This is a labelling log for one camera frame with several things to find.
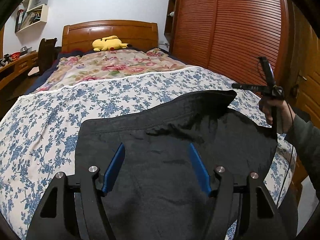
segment pink floral comforter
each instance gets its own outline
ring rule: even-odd
[[[62,58],[58,69],[33,93],[55,90],[82,81],[121,78],[185,67],[185,64],[168,57],[160,49],[153,49],[147,53],[132,49],[101,51],[83,57]]]

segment white wall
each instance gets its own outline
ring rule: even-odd
[[[42,38],[58,38],[61,45],[65,25],[95,20],[137,20],[158,24],[159,41],[165,41],[164,25],[168,0],[49,0],[48,21],[45,26],[31,26],[14,33],[17,11],[4,28],[4,54],[20,51],[23,46],[38,49]]]

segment black cloth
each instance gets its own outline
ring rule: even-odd
[[[188,157],[198,150],[208,173],[218,164],[235,176],[264,178],[277,135],[229,109],[236,92],[188,93],[137,114],[85,121],[79,131],[75,172],[92,165],[101,177],[120,143],[126,156],[113,191],[102,198],[118,240],[198,239],[207,219],[208,197]],[[230,225],[239,198],[234,195]]]
[[[278,212],[287,231],[288,239],[295,239],[298,230],[298,206],[296,195],[290,187],[278,208]]]

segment hand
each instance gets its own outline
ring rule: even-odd
[[[286,101],[270,99],[269,97],[263,97],[259,101],[259,109],[265,114],[267,124],[272,125],[271,107],[276,106],[281,113],[282,117],[282,129],[284,133],[287,133],[292,126],[292,120],[294,120],[296,114]]]

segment metal screw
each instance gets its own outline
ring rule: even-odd
[[[251,172],[251,173],[250,173],[250,176],[251,176],[251,178],[253,178],[253,179],[259,178],[259,175],[258,175],[258,173],[256,173],[256,172]]]
[[[57,179],[61,179],[63,177],[63,172],[62,171],[59,171],[57,174],[56,174],[56,178]]]
[[[220,172],[220,173],[223,173],[226,171],[226,169],[223,166],[218,166],[216,170],[217,172]]]
[[[91,166],[91,167],[89,168],[89,171],[90,171],[90,172],[96,172],[97,169],[98,169],[97,166]]]

